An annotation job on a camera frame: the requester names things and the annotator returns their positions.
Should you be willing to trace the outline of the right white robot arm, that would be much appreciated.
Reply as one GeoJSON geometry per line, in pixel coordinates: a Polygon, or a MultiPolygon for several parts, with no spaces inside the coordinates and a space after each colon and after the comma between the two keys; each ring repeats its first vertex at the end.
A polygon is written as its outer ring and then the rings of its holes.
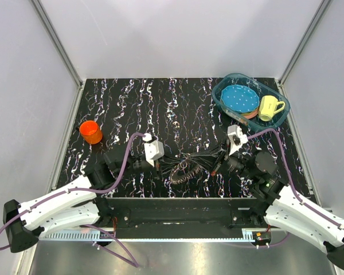
{"type": "Polygon", "coordinates": [[[281,228],[324,252],[344,270],[344,219],[299,194],[290,182],[278,176],[278,166],[268,152],[258,150],[247,157],[228,153],[226,145],[191,154],[188,159],[210,172],[234,172],[251,181],[250,193],[257,205],[249,212],[256,227],[281,228]]]}

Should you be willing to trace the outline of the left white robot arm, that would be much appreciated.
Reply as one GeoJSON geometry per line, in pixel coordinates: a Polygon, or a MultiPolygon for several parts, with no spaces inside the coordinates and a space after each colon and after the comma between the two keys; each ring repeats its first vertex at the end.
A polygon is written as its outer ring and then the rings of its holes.
{"type": "Polygon", "coordinates": [[[181,184],[199,170],[196,167],[190,171],[188,166],[187,159],[164,155],[135,157],[105,153],[100,162],[87,167],[83,175],[59,189],[28,202],[15,199],[6,202],[2,231],[7,236],[7,248],[19,253],[48,235],[71,227],[123,226],[123,218],[129,212],[112,206],[105,197],[117,188],[122,177],[151,172],[157,178],[181,184]]]}

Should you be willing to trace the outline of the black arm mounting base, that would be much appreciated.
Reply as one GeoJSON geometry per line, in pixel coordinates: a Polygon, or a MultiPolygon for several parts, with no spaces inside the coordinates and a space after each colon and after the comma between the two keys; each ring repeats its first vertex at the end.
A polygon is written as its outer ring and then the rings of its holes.
{"type": "Polygon", "coordinates": [[[218,224],[265,228],[261,203],[254,198],[100,198],[100,218],[90,225],[118,229],[140,224],[218,224]]]}

